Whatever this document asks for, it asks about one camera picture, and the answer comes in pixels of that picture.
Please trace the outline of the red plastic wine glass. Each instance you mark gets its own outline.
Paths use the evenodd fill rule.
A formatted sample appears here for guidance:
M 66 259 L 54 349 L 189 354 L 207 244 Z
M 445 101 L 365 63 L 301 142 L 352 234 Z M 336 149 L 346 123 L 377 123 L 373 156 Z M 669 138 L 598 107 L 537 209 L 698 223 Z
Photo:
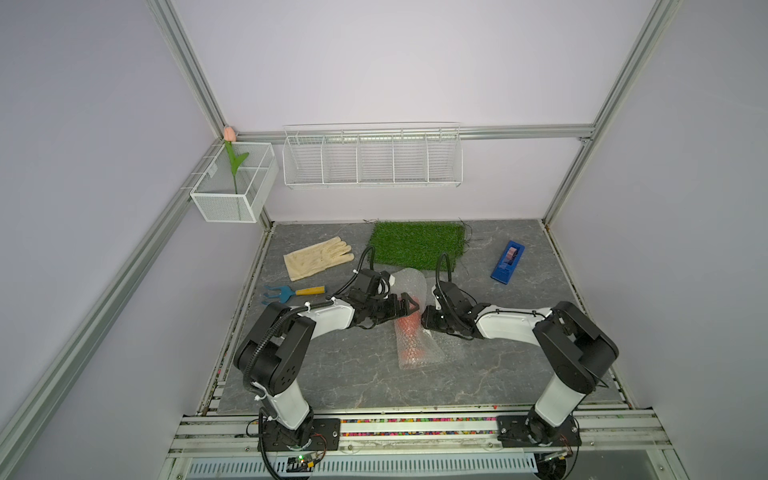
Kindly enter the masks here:
M 398 364 L 403 370 L 426 366 L 431 361 L 427 336 L 421 325 L 421 312 L 395 321 Z

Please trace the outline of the clear bubble wrap sheet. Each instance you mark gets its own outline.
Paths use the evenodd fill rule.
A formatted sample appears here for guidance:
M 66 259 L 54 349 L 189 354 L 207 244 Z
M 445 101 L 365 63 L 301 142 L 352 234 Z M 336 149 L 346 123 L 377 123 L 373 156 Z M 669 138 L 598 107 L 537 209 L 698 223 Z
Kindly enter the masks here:
M 457 364 L 466 357 L 457 338 L 440 332 L 426 330 L 421 323 L 427 306 L 434 306 L 430 284 L 424 273 L 414 268 L 404 268 L 394 274 L 392 292 L 407 294 L 417 310 L 394 321 L 398 364 L 402 370 L 416 370 L 439 365 Z

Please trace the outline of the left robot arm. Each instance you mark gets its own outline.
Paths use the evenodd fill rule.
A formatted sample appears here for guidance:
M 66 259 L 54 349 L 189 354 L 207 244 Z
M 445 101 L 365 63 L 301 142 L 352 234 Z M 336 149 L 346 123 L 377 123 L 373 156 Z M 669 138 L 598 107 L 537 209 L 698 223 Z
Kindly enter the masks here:
M 408 293 L 392 291 L 394 276 L 360 268 L 326 300 L 304 306 L 269 303 L 233 358 L 243 388 L 260 403 L 259 423 L 289 448 L 313 437 L 314 412 L 297 382 L 310 342 L 353 327 L 375 327 L 419 311 Z

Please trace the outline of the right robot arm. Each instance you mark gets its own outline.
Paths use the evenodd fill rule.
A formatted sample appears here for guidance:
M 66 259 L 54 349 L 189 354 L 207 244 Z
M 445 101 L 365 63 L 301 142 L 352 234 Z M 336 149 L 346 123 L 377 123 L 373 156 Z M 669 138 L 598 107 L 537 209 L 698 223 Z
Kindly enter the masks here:
M 539 347 L 553 377 L 526 416 L 498 420 L 505 447 L 581 444 L 573 412 L 592 394 L 619 357 L 619 349 L 586 314 L 569 301 L 545 309 L 520 310 L 474 302 L 450 281 L 433 288 L 436 304 L 421 324 L 465 340 L 510 340 Z

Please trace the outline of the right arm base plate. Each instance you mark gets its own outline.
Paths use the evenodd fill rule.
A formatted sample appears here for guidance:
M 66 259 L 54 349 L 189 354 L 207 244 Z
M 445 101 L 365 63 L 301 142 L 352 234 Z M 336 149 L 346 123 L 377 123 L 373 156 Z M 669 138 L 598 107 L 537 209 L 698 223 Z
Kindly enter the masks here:
M 497 417 L 497 440 L 505 448 L 580 447 L 582 440 L 576 419 L 569 415 L 558 427 L 528 415 Z

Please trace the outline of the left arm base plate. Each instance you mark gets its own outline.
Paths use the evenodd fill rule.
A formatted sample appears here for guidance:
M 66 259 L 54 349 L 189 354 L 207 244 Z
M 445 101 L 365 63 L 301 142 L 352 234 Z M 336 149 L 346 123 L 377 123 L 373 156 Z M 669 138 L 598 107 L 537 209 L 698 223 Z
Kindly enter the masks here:
M 264 424 L 261 435 L 268 452 L 337 451 L 341 438 L 340 418 L 314 418 L 289 430 L 276 420 Z

